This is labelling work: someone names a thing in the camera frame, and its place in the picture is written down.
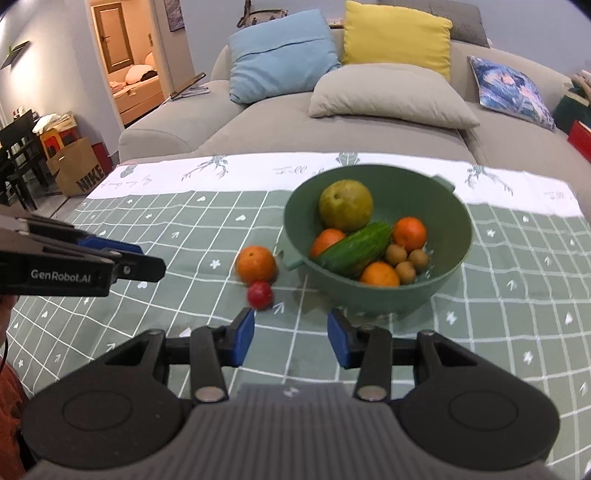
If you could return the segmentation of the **handbag behind sofa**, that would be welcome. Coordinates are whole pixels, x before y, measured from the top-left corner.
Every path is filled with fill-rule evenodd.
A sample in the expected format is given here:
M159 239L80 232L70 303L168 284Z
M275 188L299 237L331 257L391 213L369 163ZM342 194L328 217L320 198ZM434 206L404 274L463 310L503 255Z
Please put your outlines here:
M286 9L262 9L253 10L252 1L245 0L243 4L242 18L236 24L237 29L247 28L249 26L262 24L274 19L287 17L288 11Z

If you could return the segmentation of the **grey patterned cushion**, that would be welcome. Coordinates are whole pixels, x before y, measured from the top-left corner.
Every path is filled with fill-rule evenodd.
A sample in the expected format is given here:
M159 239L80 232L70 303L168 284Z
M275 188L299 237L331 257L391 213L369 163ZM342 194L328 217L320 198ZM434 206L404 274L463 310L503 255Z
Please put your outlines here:
M381 5L399 6L443 17L453 23L451 39L490 47L480 9L472 4L449 0L386 0Z

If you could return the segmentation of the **wooden door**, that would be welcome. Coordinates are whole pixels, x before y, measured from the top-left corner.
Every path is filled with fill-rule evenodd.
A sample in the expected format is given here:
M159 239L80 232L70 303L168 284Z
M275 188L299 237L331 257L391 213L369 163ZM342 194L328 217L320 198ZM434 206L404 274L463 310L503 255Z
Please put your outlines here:
M98 40L108 74L130 67L133 55L121 3L93 8Z

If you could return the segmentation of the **dark green bag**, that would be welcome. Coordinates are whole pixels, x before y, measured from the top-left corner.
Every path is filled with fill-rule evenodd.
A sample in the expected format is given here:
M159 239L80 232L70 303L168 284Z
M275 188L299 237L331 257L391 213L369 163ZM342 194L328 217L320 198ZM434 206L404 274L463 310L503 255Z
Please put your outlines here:
M569 134L574 123L579 121L591 127L590 101L580 86L570 88L553 111L556 127Z

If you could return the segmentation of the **green colander bowl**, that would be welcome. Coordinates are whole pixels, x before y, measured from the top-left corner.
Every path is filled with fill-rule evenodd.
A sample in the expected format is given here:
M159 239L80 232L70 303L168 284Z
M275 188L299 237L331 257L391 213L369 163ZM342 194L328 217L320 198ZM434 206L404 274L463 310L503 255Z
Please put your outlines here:
M356 180L373 196L369 225L349 234L317 259L312 243L324 224L318 210L322 191L339 180ZM472 244L472 221L452 183L412 170L378 164L359 164L322 172L297 187L283 210L283 233L277 243L287 269L301 268L311 286L332 305L369 315L406 315L438 292L465 260ZM427 228L431 262L411 285L372 286L360 282L362 271L386 252L394 224L414 217Z

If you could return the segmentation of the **yellow-green pear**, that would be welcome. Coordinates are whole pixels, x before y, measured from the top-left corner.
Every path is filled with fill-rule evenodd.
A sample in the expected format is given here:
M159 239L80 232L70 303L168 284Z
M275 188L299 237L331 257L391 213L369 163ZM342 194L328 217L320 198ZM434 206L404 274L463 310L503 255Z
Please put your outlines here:
M374 199L370 190L353 179L332 183L318 199L318 215L322 224L346 233L367 226L373 213Z

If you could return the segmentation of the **green cucumber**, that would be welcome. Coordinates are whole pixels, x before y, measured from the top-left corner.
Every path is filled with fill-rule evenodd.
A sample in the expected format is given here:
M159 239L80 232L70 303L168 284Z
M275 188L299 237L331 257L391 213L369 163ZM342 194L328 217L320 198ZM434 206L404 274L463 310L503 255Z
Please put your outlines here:
M356 277L384 254L391 241L391 230L384 221L370 223L323 251L315 263L335 275Z

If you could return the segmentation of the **orange mandarin top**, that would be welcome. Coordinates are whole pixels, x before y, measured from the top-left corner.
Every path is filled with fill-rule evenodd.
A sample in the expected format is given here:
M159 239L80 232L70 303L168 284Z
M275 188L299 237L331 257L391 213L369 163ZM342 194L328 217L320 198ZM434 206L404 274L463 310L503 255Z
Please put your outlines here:
M270 282L276 277L276 259L263 246L249 246L239 252L235 261L235 273L242 283Z

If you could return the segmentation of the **small brown kiwi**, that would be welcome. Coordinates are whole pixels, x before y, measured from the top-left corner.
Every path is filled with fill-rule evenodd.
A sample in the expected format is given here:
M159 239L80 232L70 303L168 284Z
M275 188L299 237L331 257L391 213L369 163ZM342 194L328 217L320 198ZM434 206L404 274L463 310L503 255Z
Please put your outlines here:
M411 261L404 261L399 263L394 269L399 276L402 285L410 285L416 281L417 271Z
M408 259L418 272L426 271L431 261L430 255L422 249L413 250L408 255Z
M408 259L408 253L405 248L397 244L390 244L385 252L385 260L396 267Z

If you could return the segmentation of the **red box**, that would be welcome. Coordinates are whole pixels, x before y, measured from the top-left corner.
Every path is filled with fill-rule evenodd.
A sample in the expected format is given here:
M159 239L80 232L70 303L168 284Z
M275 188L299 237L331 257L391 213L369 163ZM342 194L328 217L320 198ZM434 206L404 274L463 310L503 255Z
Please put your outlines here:
M591 162L591 129L581 121L575 121L568 135L568 142Z

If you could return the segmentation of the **yellow cushion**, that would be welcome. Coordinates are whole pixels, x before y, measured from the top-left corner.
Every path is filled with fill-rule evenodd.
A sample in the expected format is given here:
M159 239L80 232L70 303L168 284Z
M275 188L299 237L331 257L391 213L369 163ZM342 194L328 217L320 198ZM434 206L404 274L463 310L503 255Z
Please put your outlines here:
M409 64L450 80L452 28L451 20L421 10L348 1L342 62Z

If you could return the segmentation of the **beige sofa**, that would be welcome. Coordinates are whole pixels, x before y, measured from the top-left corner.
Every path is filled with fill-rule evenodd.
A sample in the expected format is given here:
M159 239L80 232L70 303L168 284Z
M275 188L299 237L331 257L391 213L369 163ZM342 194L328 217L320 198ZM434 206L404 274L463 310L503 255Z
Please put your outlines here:
M554 109L569 79L544 65L495 48L451 43L451 85L476 114L469 131L377 117L308 114L310 93L297 93L243 107L230 101L230 55L219 54L209 91L167 102L119 138L122 162L155 162L222 154L263 152L374 152L467 161L484 167L527 171L568 183L583 214L590 213L590 164L565 133L490 111L478 103L469 59L477 56L526 74L544 103Z

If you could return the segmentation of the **wall picture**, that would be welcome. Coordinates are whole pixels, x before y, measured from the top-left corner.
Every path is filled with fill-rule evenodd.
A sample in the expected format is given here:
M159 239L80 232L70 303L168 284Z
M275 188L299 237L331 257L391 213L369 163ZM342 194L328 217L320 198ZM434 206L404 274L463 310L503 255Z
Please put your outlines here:
M184 28L183 15L179 0L164 0L164 9L170 32L176 32Z

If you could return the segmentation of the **black dining chair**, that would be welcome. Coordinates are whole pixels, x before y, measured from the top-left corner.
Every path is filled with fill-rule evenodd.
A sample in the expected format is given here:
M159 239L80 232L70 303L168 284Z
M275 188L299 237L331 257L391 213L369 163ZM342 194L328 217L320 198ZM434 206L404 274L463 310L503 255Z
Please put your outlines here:
M42 166L47 157L40 137L33 132L32 110L14 119L1 129L1 179L15 191L21 206L36 210L37 206L27 187L25 176L31 172L39 185L49 187Z

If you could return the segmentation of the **orange mandarin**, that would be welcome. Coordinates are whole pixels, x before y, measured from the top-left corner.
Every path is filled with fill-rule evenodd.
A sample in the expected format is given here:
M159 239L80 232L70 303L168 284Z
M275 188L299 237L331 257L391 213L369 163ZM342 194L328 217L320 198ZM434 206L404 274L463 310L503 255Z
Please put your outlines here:
M394 244L407 252L422 249L427 243L428 231L423 222L415 217L401 218L392 231Z
M239 252L235 261L235 273L242 283L270 282L276 277L276 259L263 246L249 246Z
M401 285L397 271L390 264L383 261L376 261L367 265L360 275L359 281L377 287L396 288Z
M315 238L314 243L312 243L311 249L308 252L308 258L317 258L322 254L323 251L329 249L329 247L332 247L332 245L337 244L339 241L342 241L345 238L346 233L342 232L339 229L325 229L318 235L317 238Z

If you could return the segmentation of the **brown Nike paper bag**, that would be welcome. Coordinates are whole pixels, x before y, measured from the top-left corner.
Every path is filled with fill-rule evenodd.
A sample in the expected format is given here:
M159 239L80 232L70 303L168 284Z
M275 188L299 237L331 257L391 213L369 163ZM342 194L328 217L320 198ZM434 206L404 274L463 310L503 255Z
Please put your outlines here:
M91 144L84 137L53 155L47 166L65 197L89 194L112 171L112 163L102 143Z

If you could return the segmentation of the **stuffed toy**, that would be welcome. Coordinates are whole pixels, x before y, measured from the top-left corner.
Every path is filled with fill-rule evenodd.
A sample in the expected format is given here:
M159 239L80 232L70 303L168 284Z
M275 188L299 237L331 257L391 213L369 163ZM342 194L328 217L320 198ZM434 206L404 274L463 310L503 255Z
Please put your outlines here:
M591 100L591 72L588 70L581 70L580 72L571 76L573 85L582 91L581 95L588 101Z

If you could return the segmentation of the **blue floral cushion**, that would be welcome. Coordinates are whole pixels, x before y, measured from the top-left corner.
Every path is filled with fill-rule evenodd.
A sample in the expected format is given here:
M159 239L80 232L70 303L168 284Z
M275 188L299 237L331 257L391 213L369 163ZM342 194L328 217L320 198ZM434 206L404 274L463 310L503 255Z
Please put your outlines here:
M477 86L479 104L553 131L555 120L535 83L509 66L477 56L469 56Z

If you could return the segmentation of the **light blue cushion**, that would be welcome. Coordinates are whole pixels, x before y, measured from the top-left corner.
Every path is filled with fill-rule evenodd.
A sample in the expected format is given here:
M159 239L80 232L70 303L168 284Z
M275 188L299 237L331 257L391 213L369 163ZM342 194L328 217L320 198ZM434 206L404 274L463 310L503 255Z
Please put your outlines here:
M240 30L229 37L228 50L229 97L242 105L311 92L322 76L341 66L332 31L318 9Z

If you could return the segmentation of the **red cherry tomato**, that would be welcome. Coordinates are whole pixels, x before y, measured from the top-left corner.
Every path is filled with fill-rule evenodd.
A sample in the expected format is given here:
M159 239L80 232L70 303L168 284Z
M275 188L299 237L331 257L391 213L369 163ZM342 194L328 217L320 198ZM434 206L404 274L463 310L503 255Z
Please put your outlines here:
M273 306L273 290L266 281L256 281L246 292L247 302L252 309L263 311Z

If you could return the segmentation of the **beige cushion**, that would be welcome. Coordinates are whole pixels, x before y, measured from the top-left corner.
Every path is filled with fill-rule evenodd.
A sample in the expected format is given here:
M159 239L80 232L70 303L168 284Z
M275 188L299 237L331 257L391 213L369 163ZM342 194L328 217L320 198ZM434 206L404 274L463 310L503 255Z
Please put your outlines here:
M443 75L410 64L355 64L322 76L311 95L312 118L391 118L446 129L480 125Z

